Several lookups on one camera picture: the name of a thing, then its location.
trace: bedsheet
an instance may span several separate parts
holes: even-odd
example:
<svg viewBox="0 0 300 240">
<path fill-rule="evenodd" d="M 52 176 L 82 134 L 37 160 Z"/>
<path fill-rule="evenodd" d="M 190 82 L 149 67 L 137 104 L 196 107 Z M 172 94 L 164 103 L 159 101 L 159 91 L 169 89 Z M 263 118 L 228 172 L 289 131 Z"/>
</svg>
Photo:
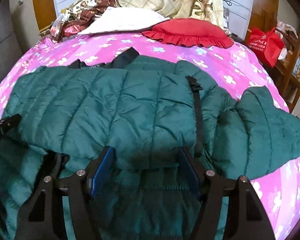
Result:
<svg viewBox="0 0 300 240">
<path fill-rule="evenodd" d="M 69 65 L 76 59 L 87 65 L 110 62 L 130 47 L 134 47 L 141 55 L 170 62 L 187 60 L 209 73 L 219 86 L 237 100 L 250 86 L 266 86 L 274 105 L 289 111 L 255 54 L 239 43 L 228 49 L 214 46 L 208 49 L 196 46 L 186 48 L 161 44 L 140 33 L 120 33 L 83 35 L 59 44 L 45 39 L 32 47 L 0 83 L 0 118 L 11 90 L 21 75 L 35 71 L 41 65 Z M 255 179 L 252 184 L 268 214 L 276 239 L 283 240 L 300 218 L 300 157 L 271 174 Z"/>
</svg>

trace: silver screw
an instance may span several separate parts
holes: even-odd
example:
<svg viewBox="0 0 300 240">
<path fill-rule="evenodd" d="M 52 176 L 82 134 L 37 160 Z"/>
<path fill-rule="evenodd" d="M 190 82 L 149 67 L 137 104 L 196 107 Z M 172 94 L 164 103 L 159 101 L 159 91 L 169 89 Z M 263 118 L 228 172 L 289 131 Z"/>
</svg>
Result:
<svg viewBox="0 0 300 240">
<path fill-rule="evenodd" d="M 240 176 L 240 180 L 242 182 L 247 182 L 248 181 L 248 178 L 246 176 Z"/>
<path fill-rule="evenodd" d="M 207 171 L 206 171 L 206 174 L 207 174 L 209 177 L 213 177 L 216 173 L 215 173 L 213 170 L 207 170 Z"/>
<path fill-rule="evenodd" d="M 85 171 L 85 170 L 78 170 L 78 171 L 77 171 L 77 175 L 80 176 L 80 177 L 81 177 L 81 176 L 84 176 L 85 174 L 86 174 L 86 171 Z"/>
<path fill-rule="evenodd" d="M 43 179 L 43 181 L 45 182 L 45 183 L 48 183 L 48 182 L 50 182 L 52 180 L 52 177 L 51 176 L 46 176 L 46 177 L 44 177 L 44 179 Z"/>
</svg>

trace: pink floral bedsheet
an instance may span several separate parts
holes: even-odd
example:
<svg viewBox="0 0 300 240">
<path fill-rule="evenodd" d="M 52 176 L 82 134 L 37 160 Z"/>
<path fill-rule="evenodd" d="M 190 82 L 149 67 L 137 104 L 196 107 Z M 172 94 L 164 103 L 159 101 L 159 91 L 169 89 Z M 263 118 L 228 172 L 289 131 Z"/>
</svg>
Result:
<svg viewBox="0 0 300 240">
<path fill-rule="evenodd" d="M 255 54 L 239 43 L 229 49 L 185 48 L 164 45 L 140 33 L 121 33 L 79 36 L 59 44 L 46 39 L 32 47 L 0 84 L 0 118 L 19 76 L 33 72 L 41 65 L 69 65 L 78 58 L 87 65 L 110 62 L 130 47 L 141 55 L 171 62 L 187 60 L 209 73 L 237 100 L 250 86 L 266 86 L 273 96 L 274 105 L 288 112 L 286 103 Z M 266 209 L 276 239 L 284 239 L 300 217 L 300 157 L 252 183 Z"/>
</svg>

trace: red ruffle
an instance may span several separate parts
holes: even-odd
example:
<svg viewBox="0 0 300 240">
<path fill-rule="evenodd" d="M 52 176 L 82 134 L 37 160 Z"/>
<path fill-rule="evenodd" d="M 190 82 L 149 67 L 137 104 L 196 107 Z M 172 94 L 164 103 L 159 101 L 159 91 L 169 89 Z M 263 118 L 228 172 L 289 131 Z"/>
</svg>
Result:
<svg viewBox="0 0 300 240">
<path fill-rule="evenodd" d="M 220 27 L 194 18 L 164 21 L 153 26 L 151 31 L 144 31 L 142 34 L 164 44 L 186 47 L 217 46 L 226 49 L 234 44 Z"/>
<path fill-rule="evenodd" d="M 216 46 L 219 48 L 227 49 L 234 44 L 234 42 L 228 37 L 224 39 L 217 39 L 214 37 L 194 37 L 178 34 L 166 34 L 159 31 L 145 31 L 142 32 L 142 34 L 147 38 L 160 41 L 163 44 L 174 44 L 177 46 L 186 47 L 203 46 L 209 48 L 211 46 Z"/>
</svg>

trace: green puffer jacket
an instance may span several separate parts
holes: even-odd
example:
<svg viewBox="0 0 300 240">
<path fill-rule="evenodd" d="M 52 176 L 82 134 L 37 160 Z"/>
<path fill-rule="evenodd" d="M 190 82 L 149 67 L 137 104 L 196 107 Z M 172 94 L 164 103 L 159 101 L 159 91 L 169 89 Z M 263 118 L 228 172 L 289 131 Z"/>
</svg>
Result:
<svg viewBox="0 0 300 240">
<path fill-rule="evenodd" d="M 300 121 L 277 109 L 266 87 L 248 88 L 240 102 L 186 61 L 138 56 L 123 69 L 40 67 L 22 76 L 4 117 L 21 114 L 0 141 L 0 199 L 9 237 L 30 196 L 45 150 L 70 155 L 61 176 L 85 168 L 105 145 L 116 149 L 110 180 L 90 202 L 103 239 L 187 239 L 199 202 L 177 164 L 179 147 L 196 143 L 193 95 L 201 84 L 202 154 L 208 169 L 255 179 L 300 156 Z M 224 199 L 216 239 L 223 236 Z M 74 233 L 65 207 L 69 240 Z"/>
</svg>

